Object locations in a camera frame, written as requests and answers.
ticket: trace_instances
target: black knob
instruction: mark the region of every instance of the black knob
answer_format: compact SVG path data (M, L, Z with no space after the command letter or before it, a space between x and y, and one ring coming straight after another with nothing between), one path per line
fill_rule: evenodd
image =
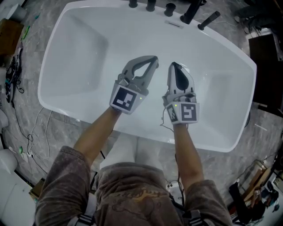
M175 9L176 9L176 5L175 5L175 4L173 4L173 3L168 3L168 4L166 5L166 10L165 10L164 14L165 14L166 16L172 16Z
M130 0L129 6L131 8L136 8L138 6L138 0Z
M212 21L214 21L217 17L220 16L220 12L215 11L209 18L203 21L201 24L198 24L198 28L203 30L207 25L209 25Z
M146 10L148 12L153 12L154 11L154 7L155 7L155 3L156 3L156 0L148 0L147 1L147 6L146 6Z

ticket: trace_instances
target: shirt sleeve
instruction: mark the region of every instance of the shirt sleeve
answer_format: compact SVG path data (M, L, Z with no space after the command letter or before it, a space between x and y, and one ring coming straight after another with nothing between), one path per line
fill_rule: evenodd
M90 191L90 168L83 154L63 146L46 177L35 210L37 226L67 225L84 213Z
M192 184L186 192L185 208L187 211L199 210L201 216L215 226L232 225L227 207L213 181Z

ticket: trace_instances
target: gray tile floor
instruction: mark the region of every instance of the gray tile floor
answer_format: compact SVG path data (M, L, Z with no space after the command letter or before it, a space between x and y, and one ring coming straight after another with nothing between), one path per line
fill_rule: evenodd
M23 94L16 92L14 99L19 124L25 135L31 132L36 116L42 107L38 101L37 88L46 45L60 12L71 1L28 0L25 5L27 16L23 24L25 26L31 26L27 38L23 40L23 73L20 86L25 92ZM173 2L177 5L176 11L179 13L184 13L189 6L187 3ZM157 6L165 7L167 3L168 1L158 0ZM218 10L221 13L221 17L217 21L227 21L230 24L212 23L210 27L248 54L248 37L244 34L241 25L237 25L233 20L233 11L243 6L245 6L243 0L208 0L208 3L199 9L195 18L205 19L208 15ZM7 103L3 94L1 95L1 102L2 110L8 116L10 123L3 130L5 144L11 146L15 151L22 146L26 152L27 139L24 138L19 130L14 109ZM49 150L45 139L46 123L49 115L50 111L47 109L43 109L39 114L34 129L39 142L32 147L35 160L45 171L50 169L59 149L63 145L74 145L82 131L88 126L88 123L52 112L46 131L50 146ZM257 127L255 124L264 127L266 130ZM220 153L199 150L205 177L215 181L226 203L231 201L227 190L228 186L254 159L264 159L266 155L270 155L276 151L282 129L282 118L258 110L253 105L251 109L251 120L244 129L239 144L233 151L230 153ZM103 148L105 153L113 146L117 136L118 133L113 132L109 137L107 144ZM174 157L174 146L166 143L160 143L160 146L159 158L164 168L164 174L167 180L176 180L178 172ZM33 160L27 163L23 161L19 154L16 154L16 158L19 162L17 170L31 180L32 183L35 184L41 177L46 176L46 173ZM97 159L92 166L92 170L96 170L101 161L101 157Z

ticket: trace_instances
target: white bathtub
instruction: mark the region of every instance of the white bathtub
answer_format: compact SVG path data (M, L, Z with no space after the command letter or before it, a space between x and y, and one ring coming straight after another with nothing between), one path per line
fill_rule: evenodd
M189 125L197 148L228 152L242 134L254 92L256 65L237 46L180 14L147 12L127 1L80 1L66 5L48 42L38 98L50 110L92 123L109 106L115 79L126 63L156 55L159 68L149 95L136 111L122 115L114 130L174 143L173 133L159 126L167 91L168 67L186 65L200 103L199 123ZM165 125L171 127L167 112Z

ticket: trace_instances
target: white cable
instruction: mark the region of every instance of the white cable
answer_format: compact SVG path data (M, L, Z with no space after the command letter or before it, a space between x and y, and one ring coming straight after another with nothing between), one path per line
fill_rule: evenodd
M32 141L31 141L31 146L29 147L29 149L28 149L28 151L27 151L28 153L30 152L30 150L31 150L31 148L32 148L33 146L35 146L35 145L37 145L37 144L39 143L39 138L37 137L37 135L36 135L35 133L33 133L33 130L34 130L35 126L36 126L37 118L38 118L40 112L42 111L42 109L43 109L43 107L40 109L39 113L37 114L36 119L35 119L35 123L34 123L34 127L32 128L32 130L31 130L31 132L30 132L31 138L32 138L33 135L35 135L35 137L37 138L38 141L37 141L36 144L33 144ZM45 134L45 139L46 139L46 142L47 142L47 145L48 145L48 157L47 157L47 156L43 157L43 156L41 156L41 155L38 153L38 155L39 155L42 159L50 158L50 146L49 146L48 139L47 139L47 136L46 136L46 131L47 131L47 128L48 128L48 123L49 123L49 119L50 119L51 113L52 113L52 111L51 111L50 114L49 114L49 117L48 117L48 120L47 120L47 123L46 123L45 133L44 133L44 134Z
M212 23L227 23L227 24L229 24L229 25L231 25L231 26L234 26L234 27L237 27L239 24L237 24L237 25L233 25L233 24L231 24L231 23L228 23L227 21L212 21Z

